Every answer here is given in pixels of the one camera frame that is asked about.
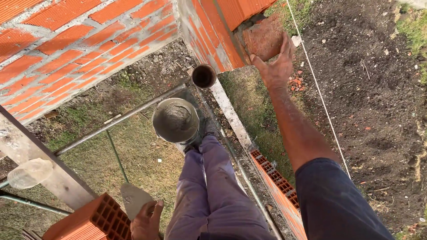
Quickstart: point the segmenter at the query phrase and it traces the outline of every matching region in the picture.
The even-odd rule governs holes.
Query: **leg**
[[[210,211],[203,173],[202,155],[197,150],[187,152],[165,240],[197,239],[200,232],[206,231]]]
[[[210,135],[203,139],[199,149],[204,159],[211,211],[208,232],[271,239],[261,211],[237,184],[228,152]]]

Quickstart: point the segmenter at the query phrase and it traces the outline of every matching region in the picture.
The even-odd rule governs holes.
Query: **mortar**
[[[181,98],[161,101],[153,112],[156,135],[171,143],[192,143],[199,130],[199,117],[194,106]]]

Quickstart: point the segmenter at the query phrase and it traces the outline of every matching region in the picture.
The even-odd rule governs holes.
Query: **wooden plank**
[[[35,158],[50,160],[53,164],[53,174],[41,184],[73,210],[98,197],[75,172],[1,106],[0,151],[18,165]]]

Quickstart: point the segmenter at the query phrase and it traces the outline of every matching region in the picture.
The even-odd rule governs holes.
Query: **hand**
[[[286,32],[282,33],[283,43],[279,57],[271,64],[266,64],[255,54],[251,54],[252,63],[258,68],[264,85],[267,89],[275,88],[287,89],[288,77],[292,71],[292,57],[295,46]]]
[[[132,240],[156,240],[159,238],[160,215],[163,201],[151,201],[142,206],[131,222]]]

